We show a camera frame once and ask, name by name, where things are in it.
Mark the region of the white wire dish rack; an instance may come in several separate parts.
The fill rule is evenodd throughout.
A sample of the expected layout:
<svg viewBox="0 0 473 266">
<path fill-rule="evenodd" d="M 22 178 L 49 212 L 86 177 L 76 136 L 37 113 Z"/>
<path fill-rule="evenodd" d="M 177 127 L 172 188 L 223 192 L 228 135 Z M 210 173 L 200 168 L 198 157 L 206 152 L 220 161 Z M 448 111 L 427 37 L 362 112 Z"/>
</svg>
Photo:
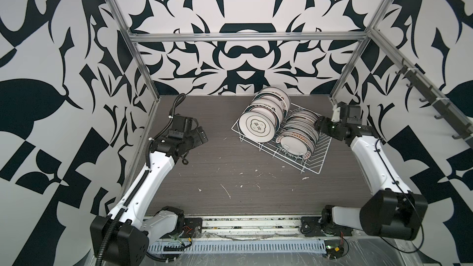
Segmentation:
<svg viewBox="0 0 473 266">
<path fill-rule="evenodd" d="M 244 135 L 239 122 L 233 124 L 232 130 L 238 134 L 242 142 L 247 142 L 260 151 L 295 167 L 301 173 L 320 174 L 331 145 L 331 138 L 322 133 L 313 137 L 305 132 L 307 128 L 300 130 L 297 127 L 296 123 L 291 123 L 287 128 L 281 126 L 273 139 L 265 143 L 253 141 Z"/>
</svg>

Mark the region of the white plate green quatrefoil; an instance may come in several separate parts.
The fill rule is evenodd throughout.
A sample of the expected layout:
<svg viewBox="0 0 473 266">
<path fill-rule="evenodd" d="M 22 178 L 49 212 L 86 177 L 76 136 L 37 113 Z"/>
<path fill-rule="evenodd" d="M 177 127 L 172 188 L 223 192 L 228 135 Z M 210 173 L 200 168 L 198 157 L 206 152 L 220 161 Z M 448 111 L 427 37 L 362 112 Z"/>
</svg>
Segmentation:
<svg viewBox="0 0 473 266">
<path fill-rule="evenodd" d="M 250 140 L 257 143 L 266 143 L 273 139 L 275 126 L 263 114 L 258 112 L 246 112 L 238 120 L 241 133 Z"/>
</svg>

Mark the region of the plate green rim red line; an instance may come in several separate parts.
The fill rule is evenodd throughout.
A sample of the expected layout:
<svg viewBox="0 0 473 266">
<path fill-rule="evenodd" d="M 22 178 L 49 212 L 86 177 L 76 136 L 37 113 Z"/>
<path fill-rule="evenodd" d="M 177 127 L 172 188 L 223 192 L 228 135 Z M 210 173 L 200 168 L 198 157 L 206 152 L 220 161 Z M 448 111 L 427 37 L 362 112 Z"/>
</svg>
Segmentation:
<svg viewBox="0 0 473 266">
<path fill-rule="evenodd" d="M 256 113 L 260 113 L 262 115 L 265 115 L 268 119 L 271 120 L 271 122 L 273 123 L 273 125 L 275 126 L 276 129 L 278 129 L 279 126 L 280 126 L 279 117 L 277 116 L 277 114 L 273 110 L 269 110 L 269 109 L 267 109 L 265 107 L 262 107 L 260 105 L 249 105 L 245 109 L 245 113 L 247 113 L 247 112 L 256 112 Z"/>
</svg>

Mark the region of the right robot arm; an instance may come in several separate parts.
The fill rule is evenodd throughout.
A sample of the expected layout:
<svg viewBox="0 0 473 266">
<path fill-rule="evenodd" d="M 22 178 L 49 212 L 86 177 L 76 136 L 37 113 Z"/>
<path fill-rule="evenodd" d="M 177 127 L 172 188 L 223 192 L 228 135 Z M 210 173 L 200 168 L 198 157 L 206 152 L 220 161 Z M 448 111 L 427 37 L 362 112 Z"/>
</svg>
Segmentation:
<svg viewBox="0 0 473 266">
<path fill-rule="evenodd" d="M 339 103 L 331 117 L 320 116 L 315 130 L 345 142 L 362 171 L 372 197 L 361 208 L 327 205 L 321 214 L 321 227 L 361 230 L 370 236 L 413 241 L 423 230 L 427 200 L 401 179 L 387 158 L 377 130 L 362 123 L 358 105 Z"/>
</svg>

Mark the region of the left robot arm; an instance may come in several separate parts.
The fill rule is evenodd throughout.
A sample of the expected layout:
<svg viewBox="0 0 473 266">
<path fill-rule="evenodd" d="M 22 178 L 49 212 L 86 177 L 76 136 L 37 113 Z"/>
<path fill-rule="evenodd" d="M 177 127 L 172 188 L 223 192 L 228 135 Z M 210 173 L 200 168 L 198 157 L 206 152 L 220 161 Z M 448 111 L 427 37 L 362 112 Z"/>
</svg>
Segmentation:
<svg viewBox="0 0 473 266">
<path fill-rule="evenodd" d="M 185 225 L 184 212 L 165 206 L 150 219 L 145 218 L 145 213 L 177 162 L 188 165 L 189 152 L 207 142 L 197 119 L 181 115 L 173 115 L 161 134 L 149 138 L 145 165 L 129 190 L 105 217 L 98 216 L 91 223 L 96 265 L 108 262 L 138 266 L 145 257 L 162 261 L 148 248 L 163 236 L 180 235 Z"/>
</svg>

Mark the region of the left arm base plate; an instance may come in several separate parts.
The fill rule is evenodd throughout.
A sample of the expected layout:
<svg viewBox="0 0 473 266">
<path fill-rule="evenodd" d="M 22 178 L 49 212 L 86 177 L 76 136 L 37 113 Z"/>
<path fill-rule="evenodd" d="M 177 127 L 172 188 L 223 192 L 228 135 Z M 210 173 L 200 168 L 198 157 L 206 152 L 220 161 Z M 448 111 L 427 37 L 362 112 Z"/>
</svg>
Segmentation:
<svg viewBox="0 0 473 266">
<path fill-rule="evenodd" d="M 201 234 L 203 219 L 200 217 L 186 217 L 184 226 L 178 231 L 179 238 L 195 238 Z"/>
</svg>

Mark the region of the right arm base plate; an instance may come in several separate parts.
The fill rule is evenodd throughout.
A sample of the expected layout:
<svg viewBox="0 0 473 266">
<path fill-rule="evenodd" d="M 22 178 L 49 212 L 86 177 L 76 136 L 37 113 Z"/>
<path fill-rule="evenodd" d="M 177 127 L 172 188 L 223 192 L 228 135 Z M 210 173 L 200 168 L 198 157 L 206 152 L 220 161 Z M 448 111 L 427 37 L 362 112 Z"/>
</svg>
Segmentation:
<svg viewBox="0 0 473 266">
<path fill-rule="evenodd" d="M 319 216 L 303 216 L 299 228 L 305 237 L 316 236 L 352 236 L 352 229 L 332 222 L 325 222 Z"/>
</svg>

